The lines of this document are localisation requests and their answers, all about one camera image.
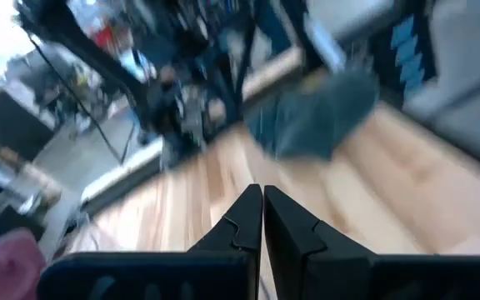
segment light wooden surface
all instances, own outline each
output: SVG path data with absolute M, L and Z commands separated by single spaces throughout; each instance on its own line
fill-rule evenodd
M 383 105 L 331 162 L 275 162 L 236 127 L 103 212 L 69 251 L 185 251 L 250 183 L 276 185 L 376 253 L 480 253 L 480 166 Z M 265 250 L 261 274 L 275 298 Z

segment cable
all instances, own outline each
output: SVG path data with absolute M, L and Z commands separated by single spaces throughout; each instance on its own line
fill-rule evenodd
M 129 149 L 129 143 L 133 139 L 134 129 L 136 128 L 136 123 L 132 123 L 131 131 L 129 132 L 129 136 L 127 137 L 127 141 L 125 142 L 125 147 L 123 147 L 122 153 L 122 162 L 125 162 L 125 158 L 127 157 L 127 152 Z
M 60 252 L 61 254 L 66 252 L 68 250 L 68 245 L 75 243 L 79 234 L 87 234 L 93 244 L 92 251 L 100 251 L 101 248 L 99 246 L 98 238 L 92 231 L 93 227 L 99 229 L 99 226 L 90 219 L 90 216 L 86 212 L 76 212 L 73 221 L 75 229 L 60 240 L 56 252 Z
M 101 129 L 101 126 L 99 125 L 99 122 L 98 120 L 96 120 L 92 114 L 85 108 L 83 102 L 81 101 L 81 99 L 79 98 L 79 96 L 73 91 L 73 89 L 70 87 L 69 83 L 63 78 L 63 76 L 57 71 L 57 69 L 55 68 L 55 66 L 53 66 L 53 64 L 49 61 L 48 57 L 46 57 L 45 53 L 43 52 L 43 50 L 40 48 L 40 46 L 38 46 L 38 44 L 36 42 L 34 42 L 33 40 L 33 37 L 28 34 L 29 36 L 29 40 L 31 41 L 32 45 L 34 45 L 34 47 L 37 49 L 38 53 L 40 54 L 40 56 L 42 57 L 42 59 L 46 62 L 46 64 L 53 70 L 53 72 L 55 73 L 55 75 L 57 75 L 58 79 L 61 81 L 62 85 L 70 92 L 70 94 L 72 95 L 73 99 L 75 99 L 75 101 L 77 102 L 77 104 L 79 105 L 79 107 L 84 111 L 84 113 L 87 115 L 87 117 L 90 118 L 90 120 L 92 121 L 92 124 L 97 128 L 97 130 L 99 131 L 99 134 L 101 135 L 101 138 L 103 139 L 103 141 L 105 142 L 105 144 L 107 144 L 107 148 L 108 150 L 110 151 L 110 153 L 114 156 L 114 158 L 117 160 L 117 162 L 122 165 L 123 164 L 123 159 L 120 157 L 119 153 L 116 151 L 116 149 L 114 149 L 113 145 L 108 141 L 108 138 L 107 136 L 105 135 L 105 132 Z

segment black mount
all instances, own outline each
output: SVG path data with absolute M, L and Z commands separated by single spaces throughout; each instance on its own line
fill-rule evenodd
M 279 299 L 480 299 L 479 256 L 377 255 L 255 184 L 188 252 L 72 254 L 38 299 L 257 299 L 263 216 Z

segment gray cloth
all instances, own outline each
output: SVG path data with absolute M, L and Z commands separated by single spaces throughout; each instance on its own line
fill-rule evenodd
M 313 92 L 283 91 L 246 117 L 252 136 L 272 157 L 329 159 L 373 110 L 377 84 L 365 72 L 333 75 Z

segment gray floor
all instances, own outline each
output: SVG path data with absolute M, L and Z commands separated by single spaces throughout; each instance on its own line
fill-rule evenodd
M 480 78 L 480 1 L 439 1 L 432 20 L 432 32 L 440 77 L 407 103 L 407 109 L 419 113 L 440 105 L 443 99 L 474 84 Z M 103 128 L 119 152 L 127 140 L 132 123 L 117 117 Z M 60 224 L 65 208 L 76 205 L 82 190 L 96 178 L 117 165 L 97 132 L 72 142 L 62 133 L 35 162 L 70 191 L 49 218 Z

